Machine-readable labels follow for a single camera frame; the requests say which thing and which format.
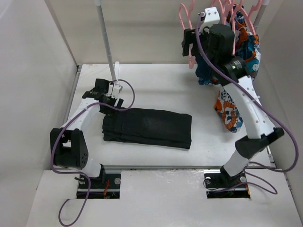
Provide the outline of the black trousers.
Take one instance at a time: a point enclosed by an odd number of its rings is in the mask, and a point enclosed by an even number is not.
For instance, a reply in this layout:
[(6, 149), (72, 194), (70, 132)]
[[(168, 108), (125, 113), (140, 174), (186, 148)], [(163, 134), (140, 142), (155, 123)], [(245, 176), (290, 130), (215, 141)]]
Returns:
[(104, 141), (190, 149), (192, 116), (165, 110), (131, 108), (105, 116)]

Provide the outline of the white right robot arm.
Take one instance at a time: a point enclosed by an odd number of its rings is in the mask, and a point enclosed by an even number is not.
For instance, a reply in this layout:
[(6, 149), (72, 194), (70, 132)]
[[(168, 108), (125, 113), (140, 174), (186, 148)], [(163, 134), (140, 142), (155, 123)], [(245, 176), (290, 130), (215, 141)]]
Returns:
[(235, 142), (235, 152), (220, 169), (219, 181), (224, 186), (234, 183), (257, 153), (285, 134), (259, 109), (260, 101), (254, 91), (251, 73), (245, 61), (232, 53), (234, 37), (229, 26), (215, 24), (201, 33), (184, 30), (181, 43), (183, 56), (190, 52), (195, 56), (205, 54), (214, 65), (216, 78), (231, 96), (246, 127), (247, 135)]

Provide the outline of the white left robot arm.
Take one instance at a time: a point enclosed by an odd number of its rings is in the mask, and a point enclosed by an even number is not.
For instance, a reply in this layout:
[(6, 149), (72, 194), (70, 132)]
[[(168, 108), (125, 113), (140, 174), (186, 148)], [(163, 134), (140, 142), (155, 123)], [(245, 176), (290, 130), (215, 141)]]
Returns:
[(94, 87), (86, 91), (72, 117), (60, 128), (50, 132), (51, 157), (54, 166), (79, 171), (89, 177), (94, 187), (106, 182), (102, 164), (89, 157), (84, 132), (96, 114), (110, 115), (121, 107), (123, 99), (114, 94), (114, 83), (96, 79)]

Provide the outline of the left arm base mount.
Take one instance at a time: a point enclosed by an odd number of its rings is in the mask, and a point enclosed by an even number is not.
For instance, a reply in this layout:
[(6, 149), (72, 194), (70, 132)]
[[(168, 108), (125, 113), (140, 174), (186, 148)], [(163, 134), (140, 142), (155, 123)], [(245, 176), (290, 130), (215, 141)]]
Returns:
[[(88, 180), (80, 175), (75, 177), (78, 181), (76, 191), (77, 199), (84, 199), (88, 191)], [(105, 182), (102, 183), (96, 179), (91, 179), (91, 188), (89, 191), (89, 199), (119, 199), (121, 186), (121, 172), (109, 172), (105, 175)]]

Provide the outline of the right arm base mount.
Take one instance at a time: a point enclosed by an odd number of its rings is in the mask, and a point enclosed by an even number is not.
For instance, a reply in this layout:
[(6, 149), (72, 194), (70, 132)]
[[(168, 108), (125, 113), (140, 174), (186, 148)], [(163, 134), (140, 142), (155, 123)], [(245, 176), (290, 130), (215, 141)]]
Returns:
[(230, 179), (225, 178), (221, 173), (205, 173), (203, 186), (208, 199), (250, 199), (246, 181), (244, 173)]

